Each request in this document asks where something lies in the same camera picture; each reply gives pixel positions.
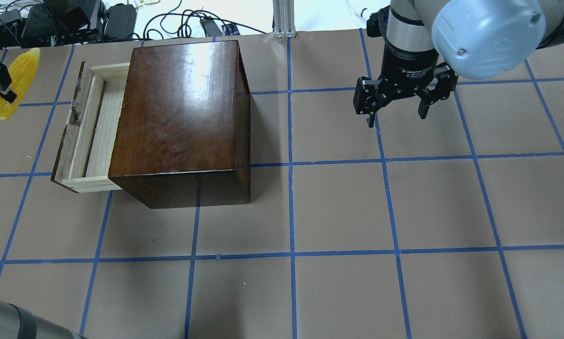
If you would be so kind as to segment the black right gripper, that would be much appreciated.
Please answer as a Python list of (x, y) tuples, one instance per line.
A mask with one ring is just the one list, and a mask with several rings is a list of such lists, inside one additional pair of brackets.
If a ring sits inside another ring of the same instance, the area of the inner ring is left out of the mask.
[(353, 106), (356, 114), (366, 114), (374, 128), (377, 112), (392, 101), (419, 97), (419, 117), (427, 117), (430, 106), (449, 98), (459, 76), (447, 63), (437, 64), (435, 49), (409, 52), (385, 45), (381, 73), (377, 79), (360, 77), (355, 87)]

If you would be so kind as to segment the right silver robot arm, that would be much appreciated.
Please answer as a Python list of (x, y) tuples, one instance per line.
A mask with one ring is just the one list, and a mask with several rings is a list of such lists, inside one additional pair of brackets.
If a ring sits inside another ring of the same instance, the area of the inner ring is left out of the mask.
[(366, 21), (385, 41), (379, 77), (360, 77), (355, 113), (374, 127), (392, 101), (418, 97), (418, 114), (449, 98), (459, 77), (490, 79), (535, 50), (564, 43), (564, 0), (392, 0)]

